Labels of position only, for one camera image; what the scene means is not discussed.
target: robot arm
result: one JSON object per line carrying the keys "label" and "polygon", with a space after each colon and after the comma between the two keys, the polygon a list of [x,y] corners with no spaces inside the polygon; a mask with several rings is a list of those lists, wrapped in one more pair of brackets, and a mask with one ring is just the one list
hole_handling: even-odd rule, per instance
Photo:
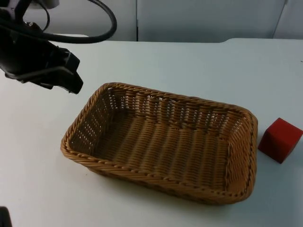
{"label": "robot arm", "polygon": [[[7,78],[16,79],[21,83],[32,82],[48,89],[59,86],[69,92],[79,93],[83,85],[77,73],[80,60],[67,49],[57,47],[45,38],[37,38],[61,36],[45,34],[37,24],[23,21],[23,16],[31,3],[32,0],[5,0],[4,3],[0,3],[0,19],[9,22],[10,26],[17,25],[14,30],[1,26],[0,23],[0,69],[5,72]],[[40,3],[51,8],[59,1],[44,0]],[[112,15],[111,18],[116,22],[115,16]],[[88,43],[90,38],[94,42],[103,41],[110,38],[115,31],[116,24],[113,23],[106,36],[85,38],[83,43]],[[81,43],[79,38],[71,40]]]}

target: red cube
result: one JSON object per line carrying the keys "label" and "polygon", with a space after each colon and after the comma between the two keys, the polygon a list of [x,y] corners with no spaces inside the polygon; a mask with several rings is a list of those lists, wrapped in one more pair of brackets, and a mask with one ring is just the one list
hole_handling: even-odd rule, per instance
{"label": "red cube", "polygon": [[258,149],[278,163],[282,163],[299,142],[303,131],[278,118],[265,131]]}

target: woven basket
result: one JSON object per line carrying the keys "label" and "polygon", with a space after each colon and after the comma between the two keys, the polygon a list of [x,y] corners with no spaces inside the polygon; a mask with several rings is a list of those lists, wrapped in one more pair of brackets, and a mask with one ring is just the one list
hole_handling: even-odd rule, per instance
{"label": "woven basket", "polygon": [[67,130],[63,154],[90,170],[208,204],[246,199],[258,121],[248,110],[143,87],[100,87]]}

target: white wall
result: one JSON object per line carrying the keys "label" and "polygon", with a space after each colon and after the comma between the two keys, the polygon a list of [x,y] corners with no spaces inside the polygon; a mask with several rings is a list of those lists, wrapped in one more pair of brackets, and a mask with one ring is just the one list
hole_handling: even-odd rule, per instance
{"label": "white wall", "polygon": [[[115,13],[118,30],[112,40],[136,40],[136,0],[103,0]],[[110,28],[107,14],[87,0],[60,0],[60,5],[49,10],[51,24],[47,32],[61,34],[98,35]],[[46,13],[29,9],[26,21],[46,24]]]}
{"label": "white wall", "polygon": [[139,41],[272,38],[283,5],[284,0],[138,0]]}
{"label": "white wall", "polygon": [[288,0],[274,38],[303,39],[303,0]]}

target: black object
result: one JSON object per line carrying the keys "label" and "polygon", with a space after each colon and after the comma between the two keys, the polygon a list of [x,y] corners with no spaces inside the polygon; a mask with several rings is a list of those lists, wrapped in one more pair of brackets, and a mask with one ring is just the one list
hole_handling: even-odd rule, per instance
{"label": "black object", "polygon": [[9,210],[6,207],[0,207],[0,227],[12,227]]}
{"label": "black object", "polygon": [[77,73],[80,60],[69,50],[57,47],[46,39],[66,43],[96,43],[110,38],[117,28],[115,15],[99,0],[89,1],[110,15],[112,27],[103,35],[68,37],[43,33],[37,24],[23,21],[32,0],[9,0],[4,7],[0,7],[0,69],[5,76],[48,89],[59,86],[79,93],[83,85]]}

